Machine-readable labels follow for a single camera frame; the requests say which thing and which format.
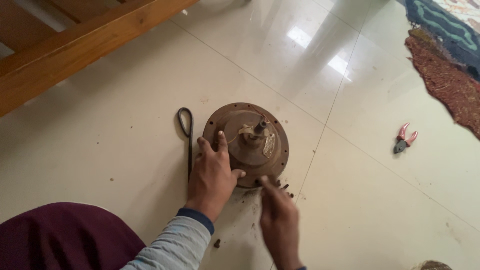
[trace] glossy floor tile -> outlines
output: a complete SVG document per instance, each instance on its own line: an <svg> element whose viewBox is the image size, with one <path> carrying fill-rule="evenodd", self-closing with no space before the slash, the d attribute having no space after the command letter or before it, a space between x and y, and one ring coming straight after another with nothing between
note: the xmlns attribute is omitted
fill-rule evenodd
<svg viewBox="0 0 480 270"><path fill-rule="evenodd" d="M297 206L310 269L408 270L427 259L480 264L480 232L328 127Z"/></svg>
<svg viewBox="0 0 480 270"><path fill-rule="evenodd" d="M314 0L329 12L359 31L372 0Z"/></svg>
<svg viewBox="0 0 480 270"><path fill-rule="evenodd" d="M188 141L177 110L192 110L197 138L232 102L281 121L291 149L281 179L298 194L324 126L167 21L1 118L0 221L50 202L84 202L150 243L185 203ZM209 247L202 269L270 269L253 226L258 194L235 191L212 237L222 248Z"/></svg>
<svg viewBox="0 0 480 270"><path fill-rule="evenodd" d="M372 0L361 33L405 65L412 66L407 59L411 57L410 51L405 47L408 30L412 27L401 1Z"/></svg>
<svg viewBox="0 0 480 270"><path fill-rule="evenodd" d="M349 80L338 92L327 126L480 229L480 143L432 98L418 73L362 35ZM394 155L401 125L412 147Z"/></svg>
<svg viewBox="0 0 480 270"><path fill-rule="evenodd" d="M203 0L172 20L323 123L358 36L312 0Z"/></svg>
<svg viewBox="0 0 480 270"><path fill-rule="evenodd" d="M406 58L400 2L199 1L0 118L0 222L84 202L149 243L186 198L177 110L198 137L216 109L250 102L286 130L280 179L310 269L477 269L480 143ZM406 122L419 137L394 155ZM260 212L259 190L236 189L201 269L271 269Z"/></svg>

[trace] wooden bed frame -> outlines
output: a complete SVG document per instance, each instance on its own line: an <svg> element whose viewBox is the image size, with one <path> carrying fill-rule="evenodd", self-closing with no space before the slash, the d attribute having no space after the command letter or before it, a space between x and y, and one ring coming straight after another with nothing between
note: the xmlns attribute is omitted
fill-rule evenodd
<svg viewBox="0 0 480 270"><path fill-rule="evenodd" d="M48 0L77 24L62 32L0 0L0 41L15 51L0 59L0 116L167 20L198 0Z"/></svg>

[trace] maroon clothing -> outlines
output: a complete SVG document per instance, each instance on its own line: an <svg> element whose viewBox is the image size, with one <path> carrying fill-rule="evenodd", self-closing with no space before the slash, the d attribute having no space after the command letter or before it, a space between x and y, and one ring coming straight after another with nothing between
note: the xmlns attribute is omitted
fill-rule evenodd
<svg viewBox="0 0 480 270"><path fill-rule="evenodd" d="M52 203L0 224L0 270L113 270L145 247L97 206Z"/></svg>

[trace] tile grout line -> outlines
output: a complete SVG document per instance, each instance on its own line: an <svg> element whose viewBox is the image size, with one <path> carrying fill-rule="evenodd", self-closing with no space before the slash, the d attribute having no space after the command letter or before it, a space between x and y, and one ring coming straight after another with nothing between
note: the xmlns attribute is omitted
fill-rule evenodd
<svg viewBox="0 0 480 270"><path fill-rule="evenodd" d="M361 34L361 30L363 29L363 26L365 25L365 21L367 20L368 12L370 11L370 8L372 7L372 2L373 0L370 0L370 4L368 4L368 9L367 9L367 14L365 14L365 18L363 18L363 22L361 23L360 31L359 31L359 36Z"/></svg>
<svg viewBox="0 0 480 270"><path fill-rule="evenodd" d="M368 154L367 152L363 151L360 147L356 146L355 144L353 144L352 142L350 142L349 140L347 140L345 137L343 137L342 135L340 135L339 133L337 133L335 130L325 126L326 128L328 128L329 130L333 131L335 134L337 134L338 136L340 136L341 138L343 138L344 140L346 140L348 143L350 143L351 145L353 145L355 148L357 148L358 150L362 151L364 154L366 154L367 156L369 156L371 159L373 159L374 161L376 161L378 164L382 165L383 167L385 167L387 170L391 171L393 174L395 174L396 176L398 176L400 179L402 179L403 181L405 181L407 184L409 184L410 186L412 186L413 188L415 188L416 190L422 192L428 199L432 200L433 202L435 202L436 204L438 204L440 207L442 207L443 209L447 210L450 214L454 215L455 217L457 217L459 220L463 221L465 224L467 224L468 226L472 227L475 231L479 232L480 233L480 230L477 229L475 226L471 225L470 223L466 222L463 218L461 218L460 216L458 216L457 214L455 214L454 212L452 212L450 209L448 209L447 207L443 206L441 203L439 203L438 201L436 201L434 198L428 196L425 192L423 192L421 189L419 189L418 187L416 187L414 184L410 183L409 181L407 181L406 179L404 179L402 176L398 175L396 172L394 172L393 170L391 170L390 168L388 168L387 166L383 165L383 163L381 163L380 161L378 161L377 159L375 159L374 157L372 157L370 154Z"/></svg>
<svg viewBox="0 0 480 270"><path fill-rule="evenodd" d="M319 7L323 8L324 10L326 10L328 13L332 14L333 16L335 16L338 20L342 21L344 24L350 26L350 28L352 28L353 30L355 30L356 32L360 33L360 31L357 31L357 29L355 29L353 26L349 25L347 22L345 22L342 18L340 18L339 16L337 16L336 14L334 14L333 12L331 12L330 10L328 10L326 7L322 6L321 4L317 3L315 0L312 0L312 2L314 2L315 4L317 4Z"/></svg>
<svg viewBox="0 0 480 270"><path fill-rule="evenodd" d="M342 19L340 19L338 16L336 16L335 14L332 13L332 15L334 15L335 17L337 17L340 21L344 22ZM171 21L173 24L175 24L176 26L178 26L179 28L181 28L182 30L184 30L185 32L187 32L188 34L190 34L192 37L196 38L197 40L199 40L200 42L202 42L203 44L207 45L210 49L212 49L213 51L215 51L216 53L218 53L219 55L221 55L223 58L227 59L229 62L231 62L232 64L234 64L235 66L237 66L238 68L240 68L241 70L243 70L245 73L249 74L250 76L252 76L253 78L255 78L257 81L261 82L263 85L265 85L267 88L269 88L270 90L274 91L275 93L279 94L281 97L283 97L285 100L287 100L288 102L290 102L291 104L293 104L295 107L299 108L301 111L303 111L304 113L306 113L307 115L309 115L310 117L312 117L314 120L318 121L319 123L323 124L324 125L324 128L322 130L322 133L320 134L320 139L318 140L318 143L317 143L317 147L315 148L315 153L312 157L312 160L310 161L310 165L308 167L308 170L307 170L307 173L305 175L305 178L303 179L303 183L302 183L302 186L300 187L300 190L299 190L299 195L300 195L300 192L302 191L303 189L303 185L305 184L305 180L307 179L307 176L308 176L308 172L310 171L310 167L312 166L312 163L313 163L313 159L315 157L315 154L318 150L318 146L320 144L320 141L322 139L322 136L323 136L323 133L325 131L325 128L327 128L328 126L326 125L326 123L328 122L328 119L330 118L330 114L332 112L332 109L333 109L333 106L335 104L335 100L338 96L338 92L340 91L340 87L342 86L342 83L343 83L343 79L345 78L345 73L342 77L342 80L340 82L340 85L338 87L338 90L337 90L337 93L335 95L335 98L334 98L334 102L332 103L332 107L330 108L330 112L328 113L328 116L327 116L327 120L325 121L325 123L321 122L320 120L316 119L315 117L313 117L311 114L309 114L308 112L306 112L304 109L300 108L297 104L293 103L292 101L290 101L288 98L286 98L285 96L283 96L282 94L278 93L277 91L275 91L273 88L271 88L269 85L267 85L266 83L264 83L262 80L258 79L256 76L254 76L253 74L251 74L250 72L244 70L242 67L240 67L239 65L237 65L235 62L233 62L232 60L228 59L227 57L225 57L223 54L221 54L219 51L215 50L214 48L212 48L211 46L209 46L208 44L206 44L205 42L203 42L202 40L200 40L198 37L196 37L195 35L193 35L192 33L190 33L189 31L187 31L185 28L181 27L180 25L178 25L177 23L175 23L174 21L172 21L171 19L168 19L169 21ZM355 50L355 47L357 45L357 42L358 42L358 39L360 37L360 34L361 34L361 30L363 28L363 25L365 23L365 20L366 20L366 17L365 19L363 20L363 24L362 24L362 27L360 29L360 31L357 31L356 29L354 29L352 26L350 26L349 24L347 24L346 22L344 22L345 24L347 24L348 26L350 26L352 29L354 29L355 31L357 31L359 33L359 35L357 36L357 40L355 41L355 45L353 47L353 50L352 50L352 54L350 55L350 58L348 60L348 64L350 65L350 60L352 58L352 55L353 55L353 52ZM403 177L401 177L400 175L398 175L396 172L394 172L393 170L391 170L390 168L386 167L385 165L383 165L381 162L379 162L378 160L376 160L375 158L373 158L372 156L370 156L367 152L363 151L362 149L360 149L358 146L356 146L355 144L351 143L350 141L348 141L347 139L345 139L342 135L340 135L339 133L337 133L336 131L334 131L333 129L329 128L331 131L335 132L337 135L339 135L340 137L342 137L344 140L346 140L347 142L349 142L350 144L352 144L354 147L356 147L357 149L359 149L360 151L362 151L363 153L365 153L367 156L369 156L370 158L372 158L374 161L376 161L377 163L381 164L382 166L384 166L385 168L387 168L389 171L393 172L393 174L395 174L396 176L398 176L400 179L402 179L403 181L405 181L406 183L408 183L409 185L411 185L413 188L415 188L416 190L422 192L426 197L428 197L430 200L432 200L433 202L435 202L436 204L438 204L439 206L441 206L443 209L447 210L449 213L451 213L452 215L454 215L455 217L457 217L458 219L460 219L461 221L463 221L465 224L467 224L468 226L470 226L471 228L473 228L475 231L479 232L480 233L480 230L477 229L476 227L474 227L473 225L471 225L470 223L466 222L463 218L459 217L457 214L455 214L454 212L452 212L451 210L449 210L448 208L446 208L445 206L443 206L442 204L440 204L438 201L436 201L435 199L433 199L432 197L428 196L425 192L423 192L422 190L418 189L416 186L414 186L413 184L411 184L410 182L408 182L407 180L405 180Z"/></svg>
<svg viewBox="0 0 480 270"><path fill-rule="evenodd" d="M303 182L301 183L300 190L299 190L299 193L297 195L297 199L295 200L295 205L297 205L297 202L299 201L300 193L303 189L303 185L305 184L305 180L307 180L308 172L310 171L310 167L312 166L313 159L315 158L315 155L317 154L317 149L318 149L318 146L320 144L320 140L322 140L322 136L324 134L325 127L327 127L327 126L324 125L324 128L322 129L322 133L320 134L320 138L318 139L317 147L315 147L315 153L313 153L313 157L312 157L312 160L310 161L310 165L308 165L307 173L305 174L305 177L303 178Z"/></svg>
<svg viewBox="0 0 480 270"><path fill-rule="evenodd" d="M372 2L373 0L370 1L370 4L369 4L369 7L368 7L368 10L370 11L370 8L372 7ZM352 54L350 56L350 59L348 60L348 65L350 65L350 60L353 56L353 52L355 51L355 47L357 46L357 42L360 38L360 35L361 35L361 31L363 29L363 26L365 25L365 21L367 19L367 15L365 16L365 18L363 19L363 23L362 23L362 26L360 28L360 31L359 31L359 35L357 37L357 41L355 41L355 45L353 47L353 50L352 50ZM335 100L336 100L336 97L338 95L338 92L340 91L340 87L341 87L341 84L342 82L340 83L340 86L338 88L338 91L335 95L335 99L334 99L334 102L332 103L332 107L330 109L330 112L328 113L328 116L327 116L327 120L326 120L326 123L325 123L325 127L324 127L324 130L322 131L322 135L320 136L320 139L322 139L322 136L323 136L323 133L325 131L325 128L328 128L330 129L331 131L335 132L337 135L339 135L341 138L343 138L344 140L346 140L348 143L350 143L351 145L353 145L354 147L356 147L357 149L359 149L360 151L362 151L363 153L365 153L367 156L369 156L370 158L372 158L374 161L376 161L377 163L379 163L380 165L384 166L385 168L387 168L389 171L393 172L393 174L395 174L396 176L398 176L400 179L402 179L403 181L405 181L407 184L409 184L410 186L412 186L413 188L415 188L416 190L422 192L427 198L429 198L430 200L432 200L433 202L435 202L436 204L438 204L440 207L442 207L443 209L447 210L449 213L451 213L452 215L454 215L455 217L457 217L458 219L460 219L461 221L463 221L465 224L467 224L468 226L472 227L475 231L479 232L480 233L480 230L477 229L475 226L471 225L470 223L466 222L463 218L461 218L460 216L458 216L457 214L455 214L453 211L451 211L450 209L448 209L447 207L443 206L441 203L439 203L438 201L436 201L434 198L428 196L425 192L423 192L422 190L420 190L418 187L416 187L415 185L413 185L412 183L410 183L409 181L407 181L406 179L404 179L403 177L401 177L400 175L398 175L396 172L394 172L393 170L391 170L390 168L388 168L387 166L385 166L383 163L381 163L380 161L378 161L377 159L375 159L374 157L370 156L367 152L363 151L360 147L356 146L355 144L353 144L352 142L350 142L349 140L347 140L346 138L344 138L342 135L340 135L339 133L337 133L335 130L331 129L330 127L327 126L327 123L328 123L328 119L330 118L330 114L332 112L332 109L333 109L333 106L335 104ZM300 192L303 188L303 185L305 184L305 180L304 180L304 183L302 184L302 187L300 188Z"/></svg>
<svg viewBox="0 0 480 270"><path fill-rule="evenodd" d="M355 51L355 47L357 46L357 42L358 42L359 38L360 38L360 32L358 32L357 40L355 40L355 44L353 45L352 53L350 54L350 57L349 57L349 59L348 59L348 65L347 65L347 67L345 68L345 71L343 72L342 80L340 81L340 84L338 85L338 89L337 89L337 91L336 91L335 98L334 98L334 100L333 100L333 102L332 102L332 107L330 108L330 111L328 112L327 120L325 121L324 129L322 130L322 133L320 134L320 139L318 140L317 147L315 148L315 153L313 154L312 160L310 161L310 165L308 166L308 170L307 170L307 173L305 174L305 178L303 179L303 182L301 183L300 191L299 191L299 194L298 194L298 196L297 196L297 200L295 201L295 205L297 205L298 199L299 199L299 197L300 197L300 192L302 191L303 185L305 184L305 181L307 180L308 172L310 171L310 167L312 166L313 159L315 158L315 155L317 154L318 146L320 145L320 140L322 140L322 136L323 136L323 134L324 134L325 128L327 127L327 124L326 124L326 123L328 122L328 118L330 117L330 114L331 114L331 112L332 112L333 105L335 104L336 97L338 96L338 93L339 93L339 91L340 91L340 88L342 87L343 79L345 78L345 73L347 72L347 68L348 68L348 66L350 65L350 60L352 59L353 52Z"/></svg>
<svg viewBox="0 0 480 270"><path fill-rule="evenodd" d="M270 90L274 91L276 94L280 95L282 98L284 98L286 101L290 102L291 104L293 104L295 107L299 108L302 112L306 113L307 115L309 115L310 117L312 117L315 121L319 122L320 124L323 124L325 125L322 121L318 120L316 117L314 117L313 115L309 114L306 110L300 108L297 104L293 103L292 101L290 101L290 99L284 97L282 94L278 93L277 91L275 91L273 88L271 88L269 85L267 85L266 83L264 83L262 80L260 80L259 78L255 77L253 74L251 74L250 72L244 70L242 67L240 67L239 65L237 65L234 61L228 59L225 55L221 54L219 51L217 51L216 49L212 48L210 45L206 44L205 42L203 42L201 39L199 39L198 37L196 37L194 34L190 33L189 31L187 31L185 28L181 27L180 25L178 25L176 22L168 19L169 21L171 21L174 25L178 26L180 29L182 29L183 31L187 32L189 35L191 35L192 37L196 38L198 41L202 42L203 44L205 44L207 47L209 47L210 49L212 49L214 52L218 53L220 56L222 56L223 58L227 59L230 63L234 64L236 67L240 68L241 70L243 70L246 74L252 76L253 78L255 78L255 80L259 81L260 83L262 83L264 86L266 86L267 88L269 88Z"/></svg>

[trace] rusty metal motor housing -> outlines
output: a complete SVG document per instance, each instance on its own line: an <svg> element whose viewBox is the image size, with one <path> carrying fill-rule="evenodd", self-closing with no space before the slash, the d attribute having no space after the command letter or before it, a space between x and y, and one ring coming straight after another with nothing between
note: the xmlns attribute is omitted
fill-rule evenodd
<svg viewBox="0 0 480 270"><path fill-rule="evenodd" d="M256 188L258 178L277 178L287 165L288 140L280 122L265 109L250 103L231 103L216 110L208 119L203 137L217 150L218 131L228 142L230 166L245 170L237 186Z"/></svg>

